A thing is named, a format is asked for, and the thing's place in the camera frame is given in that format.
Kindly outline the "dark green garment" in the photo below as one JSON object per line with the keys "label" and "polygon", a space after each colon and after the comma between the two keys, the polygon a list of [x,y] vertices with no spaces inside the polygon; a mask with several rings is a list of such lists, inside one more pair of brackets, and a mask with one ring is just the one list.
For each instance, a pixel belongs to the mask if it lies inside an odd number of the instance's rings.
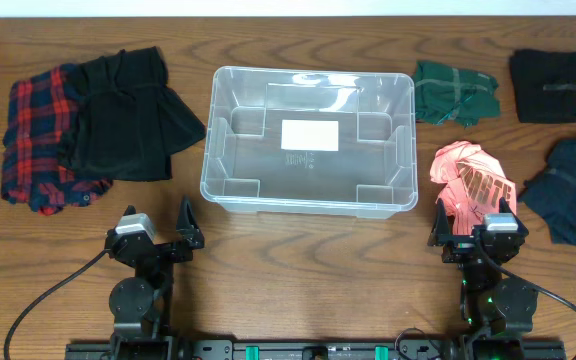
{"label": "dark green garment", "polygon": [[499,84],[486,73],[418,61],[412,79],[418,121],[433,125],[453,121],[467,128],[477,125],[482,118],[501,114],[495,96]]}

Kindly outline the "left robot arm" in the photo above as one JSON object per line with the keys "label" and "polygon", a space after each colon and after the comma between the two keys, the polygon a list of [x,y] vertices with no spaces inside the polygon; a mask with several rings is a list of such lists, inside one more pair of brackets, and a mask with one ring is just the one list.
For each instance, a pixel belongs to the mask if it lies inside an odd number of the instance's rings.
{"label": "left robot arm", "polygon": [[193,252],[205,244],[188,198],[180,203],[176,232],[178,240],[156,244],[152,221],[132,205],[108,231],[104,249],[109,257],[135,270],[109,295],[109,309],[114,316],[109,359],[193,357],[190,342],[170,327],[174,266],[191,261]]}

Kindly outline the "black garment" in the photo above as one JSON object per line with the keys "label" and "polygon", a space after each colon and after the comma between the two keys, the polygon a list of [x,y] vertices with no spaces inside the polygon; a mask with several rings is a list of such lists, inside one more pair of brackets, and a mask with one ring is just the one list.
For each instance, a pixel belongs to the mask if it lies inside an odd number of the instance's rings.
{"label": "black garment", "polygon": [[157,47],[79,64],[68,82],[78,94],[78,113],[57,158],[78,175],[169,180],[171,157],[206,136],[204,124],[168,86]]}
{"label": "black garment", "polygon": [[509,67],[521,123],[576,123],[576,51],[520,49]]}

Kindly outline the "pink printed t-shirt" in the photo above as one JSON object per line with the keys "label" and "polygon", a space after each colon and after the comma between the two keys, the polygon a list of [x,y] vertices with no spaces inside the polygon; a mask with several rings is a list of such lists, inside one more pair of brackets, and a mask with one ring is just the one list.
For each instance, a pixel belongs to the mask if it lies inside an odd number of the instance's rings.
{"label": "pink printed t-shirt", "polygon": [[452,232],[469,235],[484,216],[499,212],[504,199],[517,212],[517,191],[500,162],[480,145],[456,141],[439,149],[430,168],[431,181],[444,184],[438,199],[448,217],[453,218]]}

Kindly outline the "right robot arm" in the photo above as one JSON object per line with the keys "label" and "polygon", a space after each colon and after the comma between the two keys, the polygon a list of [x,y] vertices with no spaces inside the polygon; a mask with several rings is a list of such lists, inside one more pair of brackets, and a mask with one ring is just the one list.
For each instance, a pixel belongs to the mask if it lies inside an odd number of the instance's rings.
{"label": "right robot arm", "polygon": [[501,266],[518,255],[529,234],[507,202],[484,216],[468,235],[456,235],[444,203],[428,244],[442,249],[442,261],[462,272],[460,312],[469,330],[438,348],[441,359],[522,359],[521,336],[533,329],[537,291],[523,280],[504,276]]}

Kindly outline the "red navy plaid shirt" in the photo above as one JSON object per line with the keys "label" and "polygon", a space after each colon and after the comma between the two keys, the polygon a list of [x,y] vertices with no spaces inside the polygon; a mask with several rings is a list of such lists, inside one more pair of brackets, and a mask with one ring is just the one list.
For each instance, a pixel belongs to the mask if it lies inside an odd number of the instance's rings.
{"label": "red navy plaid shirt", "polygon": [[74,64],[16,81],[9,92],[1,198],[50,216],[86,207],[109,191],[106,178],[77,174],[58,162],[61,136],[74,126],[79,95],[68,83]]}

